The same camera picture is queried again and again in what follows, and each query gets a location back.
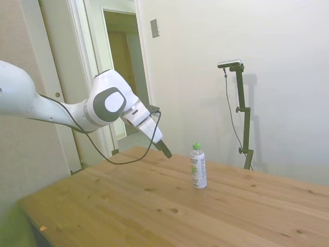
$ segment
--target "plastic bottle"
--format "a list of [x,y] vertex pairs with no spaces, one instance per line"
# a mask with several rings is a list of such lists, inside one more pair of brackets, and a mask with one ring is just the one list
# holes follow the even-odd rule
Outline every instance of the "plastic bottle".
[[197,189],[203,189],[207,186],[206,158],[205,153],[200,148],[200,143],[194,143],[190,154],[193,186]]

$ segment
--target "green bottle cap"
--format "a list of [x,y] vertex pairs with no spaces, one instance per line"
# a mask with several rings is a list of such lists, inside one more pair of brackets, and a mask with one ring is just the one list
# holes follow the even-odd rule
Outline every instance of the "green bottle cap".
[[193,149],[198,150],[200,148],[201,148],[201,144],[200,143],[194,143],[193,144]]

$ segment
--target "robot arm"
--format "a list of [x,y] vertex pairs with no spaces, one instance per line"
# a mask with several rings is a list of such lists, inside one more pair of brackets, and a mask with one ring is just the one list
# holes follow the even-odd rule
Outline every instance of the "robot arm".
[[[89,98],[77,104],[62,105],[87,133],[121,117],[151,140],[156,126],[147,108],[112,69],[94,78]],[[0,114],[53,122],[82,132],[61,105],[36,92],[32,79],[24,70],[3,61],[0,61]],[[171,153],[162,137],[156,128],[153,144],[170,158]]]

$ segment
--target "black metal stand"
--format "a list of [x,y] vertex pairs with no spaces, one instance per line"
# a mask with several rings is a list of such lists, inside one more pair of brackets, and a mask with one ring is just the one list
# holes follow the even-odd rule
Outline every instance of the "black metal stand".
[[244,169],[250,169],[251,160],[253,156],[253,150],[249,149],[249,132],[250,132],[250,107],[245,106],[245,95],[243,90],[243,78],[242,72],[244,71],[245,67],[243,63],[240,66],[230,67],[231,72],[235,72],[236,74],[236,81],[237,81],[237,93],[239,95],[239,106],[237,107],[235,112],[244,112],[245,113],[245,120],[244,120],[244,132],[243,132],[243,148],[239,148],[239,153],[246,154],[246,161]]

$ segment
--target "wooden table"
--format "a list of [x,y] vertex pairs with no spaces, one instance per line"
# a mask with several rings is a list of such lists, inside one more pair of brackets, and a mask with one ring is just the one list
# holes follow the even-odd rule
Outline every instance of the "wooden table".
[[329,246],[329,188],[207,162],[208,187],[194,189],[189,162],[154,150],[102,162],[21,206],[60,247]]

